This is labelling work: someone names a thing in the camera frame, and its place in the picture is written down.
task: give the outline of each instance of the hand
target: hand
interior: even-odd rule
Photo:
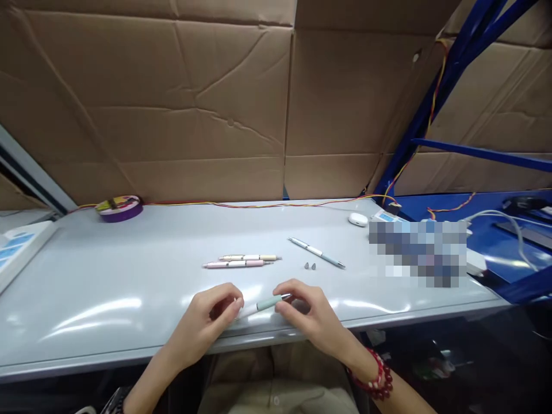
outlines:
[[[195,364],[243,307],[243,295],[231,283],[197,293],[163,353],[178,372]]]
[[[310,311],[303,315],[287,301],[278,302],[275,310],[290,324],[294,325],[320,351],[344,363],[348,367],[359,361],[369,364],[370,374],[377,375],[377,364],[355,336],[346,329],[335,315],[324,292],[319,287],[308,286],[296,279],[280,283],[273,293],[291,293],[292,299],[301,299],[310,306]]]

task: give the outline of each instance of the pink pen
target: pink pen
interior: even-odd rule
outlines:
[[[274,262],[267,262],[266,260],[236,260],[234,262],[209,262],[204,264],[203,267],[207,269],[219,269],[222,267],[253,267],[271,265]]]

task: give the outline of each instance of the mint green pen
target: mint green pen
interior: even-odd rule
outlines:
[[[257,302],[254,305],[247,306],[245,308],[242,308],[240,313],[237,314],[236,319],[242,319],[251,315],[254,315],[257,312],[263,311],[265,309],[271,308],[275,304],[277,304],[280,301],[286,300],[289,298],[292,294],[286,293],[283,295],[276,295],[272,296],[270,299],[263,300],[261,302]]]

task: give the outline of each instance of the finger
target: finger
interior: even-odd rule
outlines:
[[[202,306],[205,307],[206,311],[210,311],[217,303],[227,297],[231,297],[232,299],[243,299],[242,292],[232,283],[224,283],[222,285],[212,287],[211,289],[204,291],[203,294],[205,296],[205,300],[202,301]]]
[[[220,334],[228,328],[228,326],[234,321],[240,309],[243,306],[243,299],[236,299],[230,306],[228,306],[224,312],[213,321],[208,327],[214,338],[218,338]]]
[[[291,293],[295,297],[303,299],[311,304],[314,299],[312,289],[314,289],[312,286],[308,286],[297,279],[291,279],[276,286],[273,294]]]
[[[219,303],[217,303],[213,307],[213,310],[210,312],[211,319],[212,320],[217,319],[224,312],[224,310],[227,307],[229,307],[231,304],[234,303],[234,301],[235,301],[235,299],[233,297],[227,296],[226,298],[221,300]]]
[[[275,306],[275,311],[282,315],[291,325],[298,328],[304,334],[310,331],[309,327],[311,321],[309,321],[308,317],[303,315],[286,301],[278,302]]]
[[[299,298],[295,295],[291,295],[289,298],[285,298],[284,301],[286,301],[287,303],[289,303],[291,305],[295,299],[301,300],[301,298]]]

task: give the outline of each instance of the white pen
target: white pen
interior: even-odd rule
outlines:
[[[271,265],[273,262],[267,262],[266,260],[240,260],[235,262],[209,262],[204,264],[203,267],[207,269],[221,269],[223,267],[255,267]]]
[[[263,300],[261,302],[257,302],[254,305],[242,308],[240,310],[240,313],[237,314],[236,319],[242,319],[242,318],[254,315],[257,312],[260,312],[260,311],[263,311],[265,309],[271,308],[272,306],[274,306],[278,302],[286,300],[291,295],[292,295],[291,293],[285,293],[283,295],[275,295],[275,296],[272,296],[270,299],[266,299],[266,300]]]
[[[329,257],[328,255],[322,253],[320,250],[318,250],[317,248],[314,248],[312,246],[309,246],[308,244],[306,244],[305,242],[301,241],[301,240],[298,240],[296,239],[295,237],[288,237],[287,238],[288,240],[291,240],[292,243],[298,245],[298,246],[301,246],[303,249],[307,249],[309,252],[311,253],[314,253],[315,255],[317,255],[318,257],[321,257],[323,258],[324,260],[326,260],[327,262],[330,262],[331,264],[335,265],[335,266],[338,266],[338,267],[341,267],[342,269],[345,269],[345,265],[338,261],[338,260],[335,260],[335,259],[332,259],[331,257]]]
[[[227,255],[218,259],[224,260],[225,262],[234,262],[236,260],[267,260],[273,262],[275,260],[282,260],[280,256],[276,255]]]

